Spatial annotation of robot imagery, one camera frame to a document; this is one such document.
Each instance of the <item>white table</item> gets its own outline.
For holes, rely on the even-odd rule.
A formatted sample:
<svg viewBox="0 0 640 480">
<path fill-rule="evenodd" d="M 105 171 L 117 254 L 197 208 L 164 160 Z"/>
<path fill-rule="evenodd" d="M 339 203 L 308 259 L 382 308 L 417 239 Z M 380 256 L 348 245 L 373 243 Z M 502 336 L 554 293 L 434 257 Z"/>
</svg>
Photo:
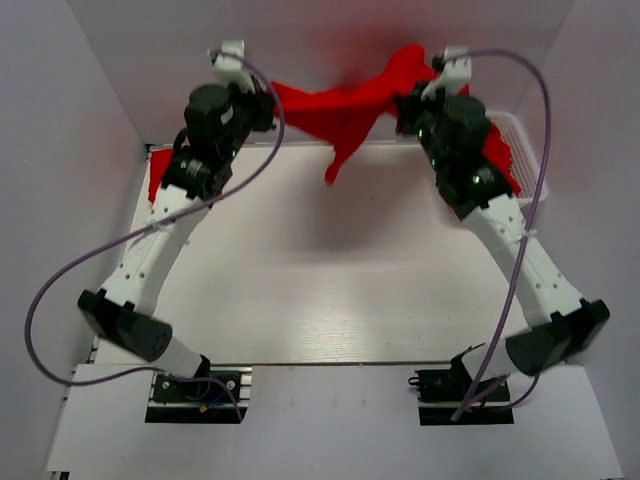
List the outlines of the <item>white table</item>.
<svg viewBox="0 0 640 480">
<path fill-rule="evenodd" d="M 236 184 L 270 147 L 234 162 Z M 438 196 L 417 145 L 366 145 L 333 187 L 330 147 L 281 149 L 216 205 L 155 316 L 214 363 L 425 362 L 487 341 L 507 282 Z M 134 225 L 148 215 L 147 183 Z M 525 327 L 514 303 L 506 332 Z M 138 361 L 102 342 L 97 363 Z"/>
<path fill-rule="evenodd" d="M 116 373 L 80 365 L 76 379 Z M 513 425 L 421 427 L 410 365 L 262 366 L 240 425 L 144 423 L 151 373 L 71 389 L 49 471 L 70 480 L 600 480 L 622 476 L 581 367 L 547 372 Z M 509 380 L 520 395 L 530 379 Z"/>
</svg>

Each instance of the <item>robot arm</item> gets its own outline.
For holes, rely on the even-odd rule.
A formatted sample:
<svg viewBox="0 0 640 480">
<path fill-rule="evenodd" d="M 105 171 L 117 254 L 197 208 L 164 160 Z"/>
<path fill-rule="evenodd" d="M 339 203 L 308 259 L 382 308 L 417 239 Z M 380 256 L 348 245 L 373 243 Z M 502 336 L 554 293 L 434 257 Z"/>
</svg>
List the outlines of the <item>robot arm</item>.
<svg viewBox="0 0 640 480">
<path fill-rule="evenodd" d="M 471 60 L 443 60 L 433 62 L 442 72 L 432 82 L 435 86 L 419 83 L 409 96 L 397 99 L 397 131 L 418 137 L 431 159 L 442 199 L 509 279 L 520 239 L 526 235 L 525 220 L 507 179 L 482 154 L 490 128 L 484 105 L 454 93 L 460 79 L 469 79 Z M 482 381 L 514 372 L 536 375 L 587 348 L 609 318 L 606 305 L 586 301 L 536 238 L 528 240 L 516 296 L 528 328 L 501 340 Z M 481 345 L 452 359 L 450 376 L 463 391 L 477 374 L 486 349 Z"/>
<path fill-rule="evenodd" d="M 248 135 L 273 128 L 273 100 L 252 82 L 253 89 L 237 83 L 207 84 L 191 93 L 184 112 L 187 126 L 174 142 L 149 222 L 157 224 L 219 195 Z M 137 238 L 99 290 L 85 290 L 78 300 L 100 338 L 182 377 L 208 376 L 210 362 L 183 345 L 170 325 L 152 315 L 171 267 L 207 213 L 207 209 L 198 211 Z"/>
</svg>

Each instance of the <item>red cloth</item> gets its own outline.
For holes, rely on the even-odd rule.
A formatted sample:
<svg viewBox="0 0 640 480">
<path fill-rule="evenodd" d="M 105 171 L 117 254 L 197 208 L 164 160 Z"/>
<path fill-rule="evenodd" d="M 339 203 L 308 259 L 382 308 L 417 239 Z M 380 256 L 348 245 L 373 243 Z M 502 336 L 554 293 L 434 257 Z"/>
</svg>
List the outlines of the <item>red cloth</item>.
<svg viewBox="0 0 640 480">
<path fill-rule="evenodd" d="M 436 75 L 424 64 L 425 51 L 420 45 L 408 45 L 398 50 L 384 71 L 363 83 L 356 90 L 338 88 L 320 93 L 307 93 L 273 82 L 282 100 L 287 125 L 330 143 L 335 158 L 325 172 L 325 181 L 332 184 L 342 165 L 364 142 L 376 119 L 383 113 L 397 116 L 394 98 L 408 95 L 419 80 L 433 80 Z M 468 95 L 465 86 L 460 94 Z M 515 193 L 520 187 L 509 171 L 511 149 L 492 125 L 484 149 L 485 156 L 507 177 Z M 169 165 L 168 154 L 154 153 L 151 158 L 149 200 L 153 202 L 160 178 Z"/>
</svg>

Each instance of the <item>purple cable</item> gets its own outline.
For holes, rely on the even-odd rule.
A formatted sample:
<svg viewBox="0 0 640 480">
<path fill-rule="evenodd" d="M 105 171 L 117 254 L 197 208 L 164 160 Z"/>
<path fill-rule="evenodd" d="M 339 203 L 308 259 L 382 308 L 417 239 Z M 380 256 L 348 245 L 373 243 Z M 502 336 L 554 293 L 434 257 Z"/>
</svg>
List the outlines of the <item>purple cable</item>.
<svg viewBox="0 0 640 480">
<path fill-rule="evenodd" d="M 544 117 L 545 117 L 545 127 L 544 127 L 544 148 L 542 150 L 542 160 L 540 161 L 540 174 L 538 175 L 538 181 L 536 183 L 536 189 L 533 194 L 533 200 L 531 202 L 531 206 L 529 209 L 529 214 L 527 215 L 524 231 L 530 232 L 533 226 L 533 221 L 535 219 L 536 210 L 538 209 L 538 203 L 540 202 L 540 194 L 542 193 L 542 184 L 544 182 L 544 176 L 547 171 L 547 165 L 549 163 L 549 150 L 551 148 L 551 99 L 549 98 L 549 89 L 547 88 L 547 83 L 540 71 L 536 68 L 536 66 L 531 63 L 529 60 L 524 58 L 518 53 L 512 52 L 510 50 L 504 50 L 500 48 L 490 48 L 483 50 L 472 50 L 470 52 L 464 53 L 462 55 L 458 55 L 452 57 L 451 60 L 456 60 L 462 57 L 487 57 L 487 56 L 496 56 L 496 57 L 506 57 L 515 62 L 519 63 L 523 67 L 525 67 L 531 74 L 534 76 L 538 84 L 540 85 L 540 90 L 542 92 L 542 98 L 544 101 Z M 462 413 L 469 408 L 474 397 L 483 398 L 486 396 L 485 392 L 475 395 L 476 389 L 480 384 L 480 380 L 482 376 L 487 371 L 487 367 L 489 366 L 489 362 L 491 361 L 491 357 L 496 350 L 498 342 L 500 341 L 500 337 L 502 336 L 502 331 L 504 330 L 504 326 L 507 323 L 507 316 L 509 315 L 509 310 L 511 309 L 511 304 L 513 303 L 513 299 L 516 294 L 516 285 L 518 283 L 518 275 L 520 274 L 520 270 L 522 269 L 522 261 L 524 260 L 524 252 L 527 248 L 527 242 L 529 237 L 526 235 L 522 236 L 520 240 L 520 248 L 518 249 L 518 254 L 516 256 L 515 265 L 513 266 L 513 273 L 511 274 L 511 279 L 509 280 L 509 290 L 507 292 L 507 298 L 504 301 L 504 306 L 502 308 L 502 314 L 500 315 L 500 320 L 498 321 L 498 325 L 496 327 L 496 331 L 493 334 L 493 338 L 491 338 L 491 342 L 487 348 L 487 353 L 480 364 L 480 368 L 476 373 L 475 378 L 471 382 L 467 393 L 465 393 L 464 398 L 460 405 L 458 406 L 455 413 L 452 415 L 451 420 L 453 422 L 457 422 L 460 419 Z M 537 380 L 534 380 L 533 387 L 537 384 Z M 533 391 L 533 388 L 529 388 L 529 390 L 519 398 L 516 402 L 517 404 L 522 403 L 529 394 Z"/>
<path fill-rule="evenodd" d="M 33 300 L 31 301 L 31 305 L 29 305 L 29 310 L 27 311 L 27 317 L 25 320 L 25 324 L 24 324 L 24 342 L 25 345 L 27 347 L 27 353 L 29 354 L 29 357 L 31 357 L 31 360 L 33 361 L 34 365 L 36 366 L 36 368 L 45 376 L 47 377 L 49 380 L 59 383 L 61 385 L 65 385 L 67 387 L 85 387 L 85 386 L 89 386 L 89 385 L 97 385 L 99 383 L 104 383 L 104 382 L 108 382 L 111 380 L 115 380 L 117 378 L 121 378 L 124 377 L 125 375 L 130 375 L 132 373 L 136 373 L 136 372 L 145 372 L 145 371 L 161 371 L 160 369 L 153 367 L 153 366 L 142 366 L 142 367 L 136 367 L 136 368 L 131 368 L 128 370 L 124 370 L 122 372 L 119 373 L 115 373 L 113 375 L 108 375 L 106 377 L 101 377 L 101 378 L 96 378 L 94 380 L 83 380 L 83 381 L 73 381 L 73 380 L 67 380 L 65 378 L 59 377 L 58 375 L 56 375 L 55 373 L 53 373 L 51 370 L 49 370 L 46 365 L 44 365 L 42 363 L 42 361 L 40 360 L 40 358 L 38 357 L 38 354 L 35 351 L 35 348 L 33 346 L 33 339 L 31 338 L 31 327 L 33 326 L 33 317 L 36 313 L 36 309 L 38 307 L 38 304 L 40 303 L 40 301 L 42 300 L 42 297 L 44 297 L 45 293 L 47 293 L 47 290 L 49 290 L 49 288 L 51 288 L 51 286 L 60 278 L 62 277 L 65 273 L 67 273 L 69 270 L 77 267 L 78 265 L 80 265 L 81 263 L 86 262 L 87 260 L 89 260 L 90 258 L 95 257 L 96 255 L 99 255 L 103 252 L 106 252 L 107 250 L 110 250 L 114 247 L 117 247 L 118 245 L 122 245 L 123 243 L 125 243 L 128 240 L 131 240 L 132 238 L 135 238 L 139 235 L 144 235 L 146 233 L 149 233 L 150 231 L 152 231 L 154 228 L 156 228 L 156 225 L 166 225 L 168 223 L 174 222 L 175 220 L 178 220 L 180 218 L 186 217 L 187 215 L 191 215 L 192 213 L 195 213 L 199 210 L 203 210 L 205 208 L 209 208 L 211 205 L 213 205 L 214 203 L 217 203 L 221 200 L 224 200 L 226 198 L 229 198 L 231 195 L 234 195 L 236 193 L 238 193 L 239 191 L 241 191 L 242 189 L 244 189 L 247 185 L 249 185 L 251 182 L 253 182 L 272 162 L 272 160 L 274 159 L 274 157 L 276 156 L 276 153 L 278 152 L 278 150 L 280 149 L 280 146 L 282 145 L 282 141 L 284 139 L 284 130 L 285 130 L 285 118 L 284 118 L 284 108 L 282 107 L 282 102 L 280 101 L 280 97 L 278 97 L 277 92 L 274 90 L 273 86 L 271 85 L 271 83 L 269 82 L 269 80 L 267 79 L 267 77 L 262 74 L 257 68 L 255 68 L 251 63 L 249 63 L 247 60 L 245 60 L 242 57 L 239 57 L 237 55 L 233 55 L 231 53 L 226 53 L 226 52 L 222 52 L 220 50 L 214 50 L 212 52 L 213 56 L 212 56 L 212 61 L 215 60 L 215 57 L 218 55 L 223 55 L 223 56 L 227 56 L 227 57 L 232 57 L 235 58 L 236 60 L 239 60 L 251 73 L 253 73 L 256 78 L 258 78 L 258 80 L 260 80 L 268 89 L 269 93 L 271 94 L 271 96 L 273 97 L 276 106 L 278 107 L 278 117 L 280 120 L 280 125 L 279 125 L 279 129 L 278 129 L 278 137 L 276 139 L 276 143 L 273 146 L 273 149 L 271 150 L 271 153 L 267 156 L 267 158 L 265 159 L 264 162 L 262 162 L 262 164 L 251 174 L 249 175 L 246 179 L 244 179 L 242 182 L 240 182 L 240 184 L 238 184 L 237 186 L 231 188 L 230 190 L 221 193 L 220 195 L 213 197 L 209 200 L 207 200 L 206 202 L 202 203 L 201 205 L 195 205 L 193 207 L 189 207 L 189 208 L 185 208 L 184 210 L 181 210 L 177 213 L 174 213 L 173 215 L 169 215 L 166 218 L 163 218 L 162 220 L 158 221 L 157 224 L 152 224 L 152 225 L 147 225 L 146 227 L 142 227 L 139 228 L 137 230 L 134 230 L 131 233 L 128 233 L 127 235 L 117 238 L 115 240 L 112 240 L 108 243 L 105 243 L 104 245 L 91 250 L 90 252 L 85 253 L 84 255 L 78 257 L 77 259 L 73 260 L 72 262 L 70 262 L 69 264 L 65 265 L 64 267 L 62 267 L 60 270 L 58 270 L 56 273 L 54 273 L 51 278 L 49 278 L 49 280 L 47 280 L 44 285 L 40 288 L 40 290 L 38 290 L 38 292 L 36 293 L 35 297 L 33 298 Z M 235 398 L 233 397 L 232 393 L 229 391 L 229 389 L 226 387 L 226 385 L 224 383 L 222 383 L 220 380 L 216 379 L 216 378 L 183 378 L 183 377 L 173 377 L 178 381 L 182 381 L 182 382 L 200 382 L 200 381 L 211 381 L 213 383 L 215 383 L 216 385 L 222 387 L 222 389 L 225 391 L 225 393 L 227 394 L 227 396 L 229 396 L 229 398 L 231 399 L 235 409 L 236 409 L 236 413 L 238 414 L 238 417 L 242 420 L 242 414 L 240 412 L 240 409 L 238 408 L 238 403 L 236 402 Z"/>
</svg>

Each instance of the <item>purple wire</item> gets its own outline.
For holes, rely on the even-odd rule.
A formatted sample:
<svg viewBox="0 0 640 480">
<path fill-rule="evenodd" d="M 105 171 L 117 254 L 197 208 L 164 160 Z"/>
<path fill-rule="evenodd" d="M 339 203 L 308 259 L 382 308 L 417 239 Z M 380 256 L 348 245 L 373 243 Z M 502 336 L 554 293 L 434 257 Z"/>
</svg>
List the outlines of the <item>purple wire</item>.
<svg viewBox="0 0 640 480">
<path fill-rule="evenodd" d="M 512 52 L 510 50 L 505 50 L 501 48 L 490 48 L 483 50 L 472 50 L 470 52 L 464 53 L 462 55 L 458 55 L 456 57 L 452 57 L 450 60 L 455 60 L 461 57 L 487 57 L 487 56 L 497 56 L 497 57 L 505 57 L 515 62 L 519 63 L 523 67 L 525 67 L 531 74 L 534 76 L 538 85 L 540 85 L 540 90 L 542 92 L 542 98 L 544 101 L 544 116 L 545 116 L 545 127 L 544 127 L 544 148 L 542 150 L 542 160 L 540 161 L 540 174 L 538 175 L 538 181 L 536 183 L 536 189 L 533 194 L 533 200 L 531 201 L 529 214 L 527 215 L 524 231 L 530 232 L 533 226 L 533 221 L 535 219 L 536 211 L 538 209 L 538 203 L 540 202 L 540 194 L 542 193 L 542 184 L 544 182 L 544 176 L 547 171 L 547 165 L 549 163 L 549 150 L 551 148 L 551 99 L 549 97 L 549 89 L 547 87 L 547 83 L 540 71 L 536 68 L 536 66 L 531 63 L 529 60 L 521 56 L 516 52 Z M 498 325 L 496 326 L 496 331 L 491 338 L 491 342 L 487 348 L 487 353 L 480 364 L 480 368 L 476 373 L 475 378 L 471 382 L 467 393 L 465 393 L 464 398 L 460 405 L 458 406 L 455 413 L 452 415 L 451 420 L 453 422 L 457 422 L 460 419 L 460 416 L 464 413 L 464 411 L 469 408 L 472 400 L 474 398 L 476 389 L 480 384 L 480 380 L 482 376 L 487 371 L 487 367 L 489 366 L 489 362 L 491 361 L 491 357 L 498 346 L 498 342 L 500 341 L 500 337 L 502 336 L 502 331 L 504 330 L 504 326 L 507 323 L 507 316 L 509 315 L 509 310 L 511 309 L 511 304 L 513 303 L 513 299 L 516 294 L 516 285 L 518 283 L 518 275 L 520 274 L 520 270 L 522 269 L 522 262 L 524 260 L 524 252 L 527 248 L 527 242 L 529 238 L 526 235 L 523 235 L 520 240 L 520 248 L 518 249 L 518 254 L 516 256 L 515 265 L 513 266 L 513 273 L 511 274 L 511 279 L 509 280 L 509 290 L 507 292 L 507 298 L 504 301 L 504 306 L 502 308 L 502 313 L 500 315 L 500 320 L 498 321 Z M 534 380 L 533 387 L 537 384 L 537 380 Z M 522 403 L 533 391 L 533 388 L 530 388 L 525 395 L 517 400 L 517 403 Z"/>
<path fill-rule="evenodd" d="M 102 246 L 100 246 L 100 247 L 98 247 L 98 248 L 96 248 L 94 250 L 91 250 L 90 252 L 85 253 L 84 255 L 76 258 L 75 260 L 73 260 L 69 264 L 67 264 L 64 267 L 62 267 L 60 270 L 58 270 L 56 273 L 54 273 L 51 276 L 51 278 L 49 278 L 44 283 L 44 285 L 40 288 L 40 290 L 38 290 L 38 292 L 36 293 L 35 297 L 31 301 L 31 305 L 29 305 L 29 310 L 27 311 L 27 317 L 26 317 L 25 324 L 24 324 L 24 342 L 25 342 L 25 346 L 27 347 L 27 353 L 29 354 L 29 357 L 33 361 L 33 363 L 36 366 L 36 368 L 40 371 L 40 373 L 42 373 L 45 377 L 47 377 L 49 380 L 51 380 L 53 382 L 59 383 L 61 385 L 65 385 L 67 387 L 86 387 L 86 386 L 89 386 L 89 385 L 97 385 L 97 384 L 100 384 L 100 383 L 109 382 L 111 380 L 115 380 L 117 378 L 121 378 L 121 377 L 124 377 L 125 375 L 130 375 L 132 373 L 147 372 L 147 371 L 154 371 L 154 372 L 160 372 L 161 371 L 157 367 L 154 367 L 154 366 L 151 366 L 151 365 L 146 365 L 146 366 L 141 366 L 141 367 L 130 368 L 128 370 L 124 370 L 124 371 L 119 372 L 119 373 L 114 373 L 113 375 L 107 375 L 106 377 L 96 378 L 96 379 L 93 379 L 93 380 L 74 381 L 74 380 L 67 380 L 66 378 L 59 377 L 58 375 L 53 373 L 51 370 L 49 370 L 47 368 L 47 366 L 44 365 L 44 363 L 42 363 L 42 361 L 38 357 L 38 354 L 36 353 L 35 348 L 33 346 L 33 338 L 32 338 L 31 329 L 32 329 L 32 326 L 33 326 L 33 318 L 35 316 L 36 309 L 38 308 L 38 304 L 42 300 L 42 297 L 44 297 L 44 295 L 47 293 L 47 290 L 49 290 L 49 288 L 51 288 L 51 286 L 60 277 L 62 277 L 69 270 L 77 267 L 81 263 L 86 262 L 90 258 L 93 258 L 93 257 L 95 257 L 97 255 L 100 255 L 101 253 L 106 252 L 107 250 L 110 250 L 110 249 L 112 249 L 114 247 L 117 247 L 118 245 L 122 245 L 123 243 L 127 242 L 128 240 L 131 240 L 132 238 L 135 238 L 135 237 L 137 237 L 139 235 L 144 235 L 146 233 L 149 233 L 150 231 L 152 231 L 152 230 L 154 230 L 156 228 L 156 225 L 166 225 L 168 223 L 174 222 L 175 220 L 179 220 L 180 218 L 186 217 L 187 215 L 191 215 L 192 213 L 195 213 L 195 212 L 197 212 L 199 210 L 203 210 L 205 208 L 209 208 L 214 203 L 217 203 L 217 202 L 219 202 L 221 200 L 229 198 L 231 195 L 234 195 L 234 194 L 238 193 L 239 191 L 244 189 L 247 185 L 249 185 L 251 182 L 253 182 L 271 164 L 271 162 L 273 161 L 274 157 L 276 156 L 276 153 L 278 152 L 278 150 L 280 149 L 280 147 L 282 145 L 282 141 L 284 139 L 284 130 L 285 130 L 284 108 L 282 107 L 282 102 L 280 101 L 280 97 L 278 97 L 277 92 L 275 91 L 275 89 L 273 88 L 273 86 L 271 85 L 271 83 L 269 82 L 267 77 L 264 74 L 262 74 L 257 68 L 255 68 L 251 63 L 249 63 L 247 60 L 245 60 L 242 57 L 239 57 L 237 55 L 233 55 L 231 53 L 222 52 L 220 50 L 214 50 L 212 52 L 212 54 L 213 54 L 212 61 L 218 55 L 232 57 L 232 58 L 235 58 L 236 60 L 239 60 L 251 73 L 253 73 L 256 76 L 256 78 L 258 78 L 258 80 L 260 80 L 267 87 L 267 90 L 269 91 L 269 93 L 273 97 L 273 99 L 275 101 L 275 104 L 276 104 L 276 106 L 278 108 L 278 117 L 279 117 L 279 120 L 280 120 L 280 125 L 279 125 L 279 129 L 278 129 L 278 137 L 276 139 L 276 143 L 273 146 L 273 149 L 271 150 L 271 153 L 269 153 L 269 155 L 264 160 L 264 162 L 262 162 L 262 164 L 251 175 L 249 175 L 246 179 L 244 179 L 242 182 L 240 182 L 237 186 L 229 189 L 228 191 L 226 191 L 224 193 L 221 193 L 220 195 L 218 195 L 216 197 L 213 197 L 213 198 L 207 200 L 206 202 L 202 203 L 201 205 L 194 205 L 192 207 L 185 208 L 184 210 L 181 210 L 179 212 L 174 213 L 173 215 L 169 215 L 168 217 L 163 218 L 162 220 L 158 221 L 157 224 L 147 225 L 145 227 L 142 227 L 142 228 L 139 228 L 137 230 L 134 230 L 133 232 L 128 233 L 127 235 L 124 235 L 123 237 L 120 237 L 120 238 L 117 238 L 117 239 L 112 240 L 110 242 L 107 242 L 104 245 L 102 245 Z M 178 381 L 181 381 L 181 382 L 210 381 L 210 382 L 213 382 L 216 385 L 220 386 L 224 390 L 224 392 L 227 394 L 227 396 L 231 399 L 231 402 L 233 403 L 233 405 L 234 405 L 234 407 L 236 409 L 236 413 L 238 414 L 238 418 L 240 420 L 242 420 L 242 413 L 240 412 L 240 409 L 238 407 L 238 403 L 237 403 L 236 399 L 233 397 L 233 394 L 229 391 L 229 389 L 226 387 L 226 385 L 224 383 L 222 383 L 220 380 L 218 380 L 216 378 L 212 378 L 212 377 L 185 378 L 185 377 L 175 377 L 174 376 L 173 378 L 175 380 L 178 380 Z"/>
</svg>

